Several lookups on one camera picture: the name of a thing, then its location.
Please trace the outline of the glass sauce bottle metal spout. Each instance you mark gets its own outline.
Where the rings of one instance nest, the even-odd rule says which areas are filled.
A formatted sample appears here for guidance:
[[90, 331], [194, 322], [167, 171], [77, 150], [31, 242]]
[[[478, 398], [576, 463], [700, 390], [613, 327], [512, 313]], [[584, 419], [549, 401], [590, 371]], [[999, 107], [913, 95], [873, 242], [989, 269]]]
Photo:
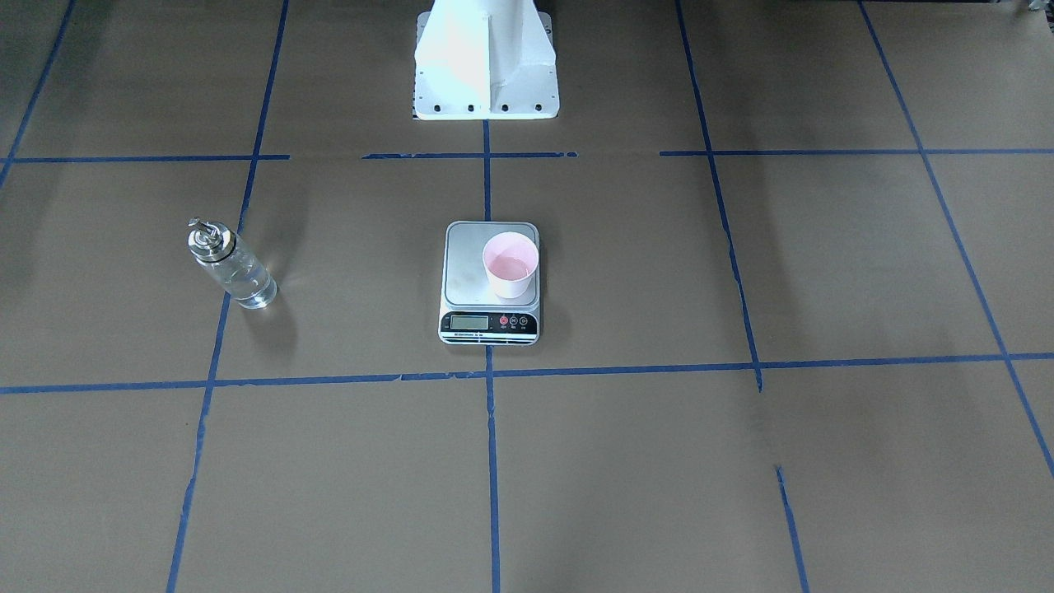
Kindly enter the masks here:
[[277, 297], [278, 284], [235, 230], [200, 217], [189, 219], [189, 253], [234, 303], [261, 309]]

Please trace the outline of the white digital kitchen scale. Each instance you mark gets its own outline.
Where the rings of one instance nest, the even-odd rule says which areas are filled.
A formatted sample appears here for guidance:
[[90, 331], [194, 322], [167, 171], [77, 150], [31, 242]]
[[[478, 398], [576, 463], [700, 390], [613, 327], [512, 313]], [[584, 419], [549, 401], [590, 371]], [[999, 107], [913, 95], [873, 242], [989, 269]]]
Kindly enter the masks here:
[[[497, 233], [526, 234], [539, 248], [539, 266], [516, 299], [491, 290], [482, 262], [486, 241]], [[532, 345], [541, 337], [541, 236], [529, 222], [457, 221], [445, 229], [437, 334], [450, 345]]]

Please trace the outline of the pink plastic cup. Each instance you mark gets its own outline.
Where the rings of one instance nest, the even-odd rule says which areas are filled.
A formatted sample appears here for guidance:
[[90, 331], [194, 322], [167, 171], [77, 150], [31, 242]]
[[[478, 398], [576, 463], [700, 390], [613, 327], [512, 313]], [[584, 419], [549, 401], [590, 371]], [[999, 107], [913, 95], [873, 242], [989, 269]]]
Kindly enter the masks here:
[[486, 241], [482, 262], [493, 293], [501, 299], [516, 299], [536, 274], [539, 248], [526, 234], [505, 231]]

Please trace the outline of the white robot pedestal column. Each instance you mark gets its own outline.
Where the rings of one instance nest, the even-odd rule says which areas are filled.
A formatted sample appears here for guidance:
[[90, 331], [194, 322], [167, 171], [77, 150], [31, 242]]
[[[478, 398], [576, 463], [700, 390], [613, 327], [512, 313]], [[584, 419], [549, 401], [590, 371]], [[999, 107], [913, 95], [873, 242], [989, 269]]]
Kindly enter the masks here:
[[551, 16], [534, 1], [436, 1], [417, 16], [412, 114], [419, 120], [557, 118]]

